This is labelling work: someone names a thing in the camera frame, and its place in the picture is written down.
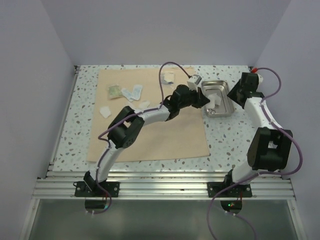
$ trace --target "silver rectangular container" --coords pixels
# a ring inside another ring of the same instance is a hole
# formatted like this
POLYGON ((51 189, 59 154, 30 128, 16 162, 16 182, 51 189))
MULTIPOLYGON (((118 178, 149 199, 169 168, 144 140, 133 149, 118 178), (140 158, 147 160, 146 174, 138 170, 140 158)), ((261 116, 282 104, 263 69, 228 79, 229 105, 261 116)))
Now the silver rectangular container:
POLYGON ((229 93, 229 86, 226 81, 203 81, 201 85, 205 96, 217 94, 221 98, 220 106, 216 105, 214 109, 207 109, 204 107, 205 114, 209 118, 229 117, 235 112, 232 100, 227 97, 227 94, 229 93))

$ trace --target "black mounting bracket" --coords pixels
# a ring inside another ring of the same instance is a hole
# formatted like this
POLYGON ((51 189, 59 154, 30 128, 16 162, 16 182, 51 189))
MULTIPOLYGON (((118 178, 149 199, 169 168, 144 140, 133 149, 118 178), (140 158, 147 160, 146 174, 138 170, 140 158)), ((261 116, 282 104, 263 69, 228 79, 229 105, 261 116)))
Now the black mounting bracket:
MULTIPOLYGON (((207 186, 209 198, 213 198, 218 192, 226 188, 223 182, 216 182, 216 181, 208 182, 206 186, 207 186)), ((227 190, 221 193, 219 195, 219 198, 238 198, 241 193, 243 198, 251 198, 252 192, 251 192, 250 184, 237 185, 231 188, 230 190, 227 190)))
MULTIPOLYGON (((101 187, 108 191, 108 193, 113 198, 117 198, 119 195, 120 182, 118 181, 103 181, 99 183, 101 187)), ((84 181, 76 181, 73 183, 75 186, 75 197, 80 198, 102 198, 105 197, 106 194, 100 188, 96 188, 95 191, 91 191, 90 188, 84 181)))

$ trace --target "gray wall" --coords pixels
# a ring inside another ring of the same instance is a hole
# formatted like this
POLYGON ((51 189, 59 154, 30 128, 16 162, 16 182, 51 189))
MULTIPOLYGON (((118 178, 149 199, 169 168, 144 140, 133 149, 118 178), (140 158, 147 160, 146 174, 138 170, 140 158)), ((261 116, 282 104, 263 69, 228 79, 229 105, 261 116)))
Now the gray wall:
POLYGON ((290 0, 42 0, 75 64, 254 64, 290 0))
POLYGON ((40 0, 0 3, 0 235, 18 239, 44 175, 73 65, 40 0))
MULTIPOLYGON (((278 27, 257 61, 258 67, 275 69, 283 80, 282 90, 268 101, 277 121, 291 129, 300 144, 304 164, 292 176, 298 209, 310 239, 319 239, 320 170, 320 1, 292 0, 278 27)), ((277 87, 275 78, 265 71, 262 89, 277 87)), ((298 164, 292 147, 288 170, 298 164)))

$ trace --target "purple cable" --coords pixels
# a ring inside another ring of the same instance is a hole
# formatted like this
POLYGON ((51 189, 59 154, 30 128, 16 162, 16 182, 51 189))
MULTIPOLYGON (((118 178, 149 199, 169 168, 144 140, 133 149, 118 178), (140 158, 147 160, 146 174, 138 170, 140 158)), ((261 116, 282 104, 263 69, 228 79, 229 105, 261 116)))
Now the purple cable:
MULTIPOLYGON (((161 71, 162 71, 162 68, 165 66, 165 65, 168 65, 168 64, 173 64, 173 65, 176 65, 178 66, 187 76, 188 78, 191 78, 191 76, 186 72, 186 70, 184 70, 184 68, 179 65, 178 63, 176 62, 173 62, 173 61, 167 61, 165 62, 164 64, 161 65, 160 69, 159 69, 159 74, 158 74, 158 80, 159 80, 159 85, 160 85, 160 90, 161 90, 161 103, 160 103, 160 106, 159 108, 161 108, 163 105, 164 105, 164 100, 165 100, 165 97, 164 97, 164 90, 162 88, 162 84, 161 84, 161 71)), ((159 108, 155 107, 155 108, 150 108, 150 109, 146 109, 144 111, 141 111, 141 112, 137 112, 137 113, 133 113, 133 114, 130 114, 129 116, 126 116, 124 119, 122 119, 120 122, 116 123, 115 125, 113 125, 112 127, 108 128, 106 131, 104 131, 103 133, 101 133, 99 136, 98 136, 98 139, 99 140, 102 140, 102 141, 106 141, 108 143, 108 147, 107 149, 103 152, 103 154, 101 155, 99 161, 98 161, 98 164, 97 164, 97 169, 95 171, 95 183, 96 185, 98 186, 98 188, 100 188, 103 192, 105 192, 105 194, 110 198, 110 202, 108 204, 107 207, 105 207, 102 211, 98 211, 98 212, 92 212, 93 214, 102 214, 104 213, 105 211, 107 211, 109 209, 109 207, 111 206, 111 203, 112 203, 112 198, 111 198, 111 195, 110 193, 105 190, 100 184, 99 184, 99 180, 98 180, 98 175, 99 175, 99 167, 100 167, 100 164, 103 160, 103 158, 105 157, 105 155, 107 154, 107 152, 109 151, 110 147, 111 147, 111 144, 109 142, 108 139, 106 138, 103 138, 104 135, 106 135, 107 133, 109 133, 111 130, 113 130, 114 128, 118 127, 119 125, 123 124, 125 121, 127 121, 128 119, 132 118, 132 117, 135 117, 135 116, 139 116, 143 113, 148 113, 148 112, 151 112, 151 111, 156 111, 156 110, 159 110, 159 108)))
MULTIPOLYGON (((287 173, 271 172, 271 171, 261 171, 261 172, 257 172, 257 173, 255 173, 255 174, 253 174, 252 176, 247 177, 246 179, 243 179, 243 180, 241 180, 241 181, 239 181, 239 182, 236 182, 236 183, 234 183, 234 184, 226 187, 225 189, 222 189, 222 190, 219 191, 218 193, 216 193, 216 194, 213 196, 213 198, 211 199, 211 201, 210 201, 210 203, 209 203, 209 207, 208 207, 207 212, 206 212, 206 222, 207 222, 207 226, 208 226, 208 228, 209 228, 209 231, 210 231, 212 237, 213 237, 215 240, 217 240, 217 237, 216 237, 216 235, 214 234, 214 231, 213 231, 213 229, 212 229, 212 227, 211 227, 211 223, 210 223, 210 210, 211 210, 211 207, 212 207, 212 205, 213 205, 213 203, 214 203, 215 198, 217 198, 217 197, 218 197, 220 194, 222 194, 223 192, 228 191, 229 189, 232 189, 232 188, 234 188, 235 186, 237 186, 237 185, 239 185, 239 184, 242 184, 242 183, 244 183, 244 182, 250 181, 251 179, 254 179, 254 178, 258 177, 259 175, 273 174, 273 175, 287 176, 287 175, 295 174, 296 172, 298 172, 298 171, 301 169, 302 164, 303 164, 303 161, 304 161, 301 148, 300 148, 299 144, 297 143, 297 141, 296 141, 293 137, 291 137, 288 133, 286 133, 282 128, 278 127, 276 124, 273 123, 273 121, 271 120, 271 118, 269 117, 269 115, 268 115, 268 113, 267 113, 267 111, 266 111, 266 109, 265 109, 265 106, 263 105, 263 102, 264 102, 266 99, 268 99, 268 98, 276 95, 276 94, 280 91, 280 88, 281 88, 281 86, 282 86, 282 82, 281 82, 280 76, 279 76, 274 70, 272 70, 271 68, 268 68, 268 67, 260 67, 260 68, 257 68, 256 70, 257 70, 257 71, 258 71, 258 70, 268 70, 268 71, 271 71, 272 73, 275 74, 275 76, 277 77, 277 79, 278 79, 278 81, 279 81, 279 87, 278 87, 278 89, 277 89, 274 93, 272 93, 272 94, 264 97, 264 98, 261 100, 261 102, 260 102, 260 103, 261 103, 261 108, 262 108, 263 114, 265 115, 265 117, 267 118, 267 120, 269 121, 269 123, 270 123, 274 128, 276 128, 278 131, 280 131, 282 134, 284 134, 288 139, 290 139, 290 141, 295 145, 295 147, 296 147, 296 149, 297 149, 297 151, 298 151, 298 154, 299 154, 299 164, 298 164, 298 166, 296 167, 296 169, 294 169, 294 170, 292 170, 292 171, 290 171, 290 172, 287 172, 287 173)), ((256 230, 254 229, 253 225, 252 225, 248 220, 246 220, 244 217, 242 217, 242 216, 240 216, 240 215, 237 215, 237 216, 238 216, 240 219, 244 220, 245 222, 247 222, 247 223, 249 224, 249 226, 251 227, 251 229, 252 229, 252 231, 253 231, 254 239, 257 240, 257 239, 258 239, 258 234, 257 234, 256 230)))

